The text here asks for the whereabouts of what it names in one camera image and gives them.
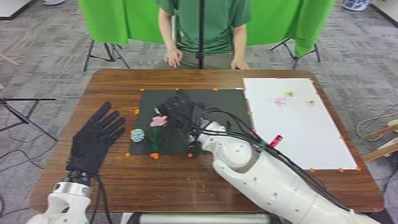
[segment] white paper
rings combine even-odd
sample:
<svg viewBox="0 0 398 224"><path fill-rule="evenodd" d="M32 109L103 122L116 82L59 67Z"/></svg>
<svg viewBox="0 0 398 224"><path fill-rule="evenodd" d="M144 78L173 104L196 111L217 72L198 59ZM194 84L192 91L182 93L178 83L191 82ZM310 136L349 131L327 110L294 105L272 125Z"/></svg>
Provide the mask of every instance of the white paper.
<svg viewBox="0 0 398 224"><path fill-rule="evenodd" d="M313 81L306 78L249 78L244 81L255 129L263 140L271 143L276 136L283 136L276 148L302 169L356 169Z"/></svg>

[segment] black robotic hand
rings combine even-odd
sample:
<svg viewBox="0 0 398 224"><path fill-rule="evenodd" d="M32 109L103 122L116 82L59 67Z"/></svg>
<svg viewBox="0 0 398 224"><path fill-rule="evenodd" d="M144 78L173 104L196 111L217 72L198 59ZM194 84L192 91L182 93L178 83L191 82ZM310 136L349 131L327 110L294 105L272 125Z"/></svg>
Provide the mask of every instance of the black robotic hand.
<svg viewBox="0 0 398 224"><path fill-rule="evenodd" d="M157 107L160 114L167 116L167 127L183 129L185 133L192 128L194 107L196 103L183 90L176 91L176 96L171 97L167 102Z"/></svg>
<svg viewBox="0 0 398 224"><path fill-rule="evenodd" d="M118 111L107 116L109 111L111 103L107 102L73 137L66 169L68 171L87 172L93 175L98 175L109 148L125 133L125 118L118 119Z"/></svg>

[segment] white wall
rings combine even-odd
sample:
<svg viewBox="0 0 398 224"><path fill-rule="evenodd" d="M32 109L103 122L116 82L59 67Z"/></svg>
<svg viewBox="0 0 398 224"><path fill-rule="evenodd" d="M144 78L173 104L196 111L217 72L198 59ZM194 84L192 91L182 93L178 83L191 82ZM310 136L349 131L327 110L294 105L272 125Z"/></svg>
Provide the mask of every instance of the white wall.
<svg viewBox="0 0 398 224"><path fill-rule="evenodd" d="M398 0L377 0L374 4L398 22Z"/></svg>
<svg viewBox="0 0 398 224"><path fill-rule="evenodd" d="M0 17L11 17L31 0L0 0Z"/></svg>

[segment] green screen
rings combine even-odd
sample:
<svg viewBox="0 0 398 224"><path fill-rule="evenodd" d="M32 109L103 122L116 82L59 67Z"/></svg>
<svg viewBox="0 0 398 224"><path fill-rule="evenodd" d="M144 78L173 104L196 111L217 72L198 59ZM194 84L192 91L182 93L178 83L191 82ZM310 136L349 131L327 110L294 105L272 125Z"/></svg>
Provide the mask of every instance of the green screen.
<svg viewBox="0 0 398 224"><path fill-rule="evenodd" d="M247 45L272 44L292 37L295 56L301 57L313 50L334 0L247 1L253 1ZM128 44L132 39L164 43L157 0L79 0L79 2L89 34L96 41Z"/></svg>

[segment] floor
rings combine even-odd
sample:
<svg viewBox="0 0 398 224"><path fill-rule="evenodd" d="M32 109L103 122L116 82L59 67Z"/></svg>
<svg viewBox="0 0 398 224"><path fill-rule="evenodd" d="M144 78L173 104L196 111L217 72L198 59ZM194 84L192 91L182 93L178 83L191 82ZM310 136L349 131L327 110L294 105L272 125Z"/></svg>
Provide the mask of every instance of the floor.
<svg viewBox="0 0 398 224"><path fill-rule="evenodd" d="M57 101L41 104L32 115L34 121L54 135L61 134L68 123L93 72L100 68L123 68L121 62L107 63L95 60L89 71L82 72L89 41L77 0L56 7L43 6L38 1L13 21L0 21L0 53L20 63L16 66L0 59L0 97L57 98ZM363 141L356 134L356 125L398 103L398 29L372 9L363 13L352 13L338 4L318 44L322 63L317 62L315 55L310 55L301 61L299 69L317 74L365 154L397 137L397 134L390 134L375 143ZM281 48L271 52L271 47L249 47L247 61L253 69L292 69L286 50ZM103 53L100 44L96 52ZM123 54L132 68L151 68L162 59L164 46L132 41ZM11 105L27 112L32 104L13 102ZM368 131L381 128L393 118L398 116L375 122ZM0 109L0 126L13 121L9 112ZM27 126L2 132L0 155L20 149L31 157L38 156L54 146L52 139L45 136L36 138L38 136L40 133ZM50 154L48 152L36 159L41 166ZM24 161L20 152L0 158L0 196L6 213L29 208L29 195L41 176L41 169L29 162L6 169ZM391 180L397 167L397 154L368 163L382 191L390 183L386 199L391 202L390 214L398 223L398 178ZM29 209L18 211L0 218L0 223L25 223L34 214Z"/></svg>

